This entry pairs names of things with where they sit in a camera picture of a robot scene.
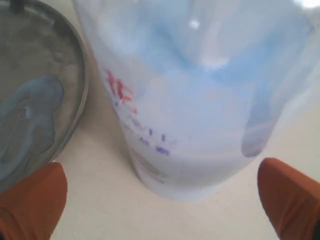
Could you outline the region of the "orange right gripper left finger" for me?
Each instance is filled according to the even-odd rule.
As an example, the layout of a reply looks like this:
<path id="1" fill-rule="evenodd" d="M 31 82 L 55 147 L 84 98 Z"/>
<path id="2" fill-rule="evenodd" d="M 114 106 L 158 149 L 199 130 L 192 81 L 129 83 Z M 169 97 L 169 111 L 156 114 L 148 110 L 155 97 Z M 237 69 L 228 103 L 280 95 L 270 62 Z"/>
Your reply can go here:
<path id="1" fill-rule="evenodd" d="M 2 240 L 48 240 L 67 202 L 62 165 L 51 162 L 0 194 Z"/>

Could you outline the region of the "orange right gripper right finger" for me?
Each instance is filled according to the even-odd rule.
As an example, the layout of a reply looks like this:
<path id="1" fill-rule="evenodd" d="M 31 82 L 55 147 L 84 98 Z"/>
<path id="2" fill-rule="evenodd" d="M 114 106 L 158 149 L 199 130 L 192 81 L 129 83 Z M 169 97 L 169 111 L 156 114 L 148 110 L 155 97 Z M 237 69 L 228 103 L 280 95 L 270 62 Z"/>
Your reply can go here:
<path id="1" fill-rule="evenodd" d="M 258 167 L 261 205 L 281 240 L 320 238 L 320 184 L 277 158 Z"/>

